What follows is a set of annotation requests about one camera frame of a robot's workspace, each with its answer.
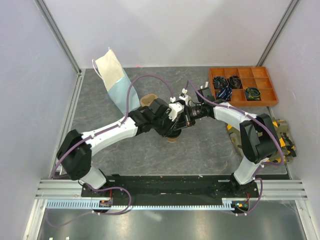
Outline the brown paper coffee cup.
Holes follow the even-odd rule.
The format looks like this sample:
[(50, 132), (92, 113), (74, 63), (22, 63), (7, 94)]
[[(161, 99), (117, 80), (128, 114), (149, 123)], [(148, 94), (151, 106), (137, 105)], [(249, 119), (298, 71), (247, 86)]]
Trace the brown paper coffee cup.
[(178, 138), (179, 138), (179, 135), (175, 135), (175, 136), (168, 136), (166, 139), (168, 142), (174, 143), (178, 140)]

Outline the white and blue paper bag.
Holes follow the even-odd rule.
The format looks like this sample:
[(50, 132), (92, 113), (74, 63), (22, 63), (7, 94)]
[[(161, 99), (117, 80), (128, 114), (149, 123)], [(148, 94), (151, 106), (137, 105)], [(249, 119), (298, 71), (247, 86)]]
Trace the white and blue paper bag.
[(123, 115), (141, 106), (137, 91), (131, 86), (130, 78), (111, 48), (108, 48), (105, 55), (91, 62), (109, 98)]

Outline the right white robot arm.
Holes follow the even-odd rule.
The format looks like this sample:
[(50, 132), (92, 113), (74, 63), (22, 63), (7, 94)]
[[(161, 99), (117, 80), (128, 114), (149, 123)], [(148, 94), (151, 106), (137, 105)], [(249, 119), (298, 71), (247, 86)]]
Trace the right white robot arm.
[(264, 165), (277, 165), (268, 159), (280, 153), (281, 166), (284, 155), (281, 144), (268, 114), (251, 114), (228, 102), (217, 103), (203, 95), (203, 90), (195, 90), (205, 106), (209, 106), (209, 116), (237, 129), (240, 133), (242, 152), (244, 154), (239, 167), (230, 176), (229, 191), (235, 197), (242, 196), (247, 186), (256, 180), (256, 175)]

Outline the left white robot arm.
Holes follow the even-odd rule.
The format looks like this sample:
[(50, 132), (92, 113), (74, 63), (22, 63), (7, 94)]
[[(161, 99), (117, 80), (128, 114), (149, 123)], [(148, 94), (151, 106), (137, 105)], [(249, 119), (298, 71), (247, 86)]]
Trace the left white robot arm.
[(178, 101), (166, 103), (156, 98), (149, 106), (132, 110), (104, 127), (82, 133), (73, 129), (67, 133), (58, 150), (58, 162), (67, 177), (85, 182), (95, 194), (104, 197), (109, 193), (110, 185), (102, 172), (92, 166), (92, 157), (108, 146), (152, 129), (162, 137), (171, 135), (184, 109), (185, 106)]

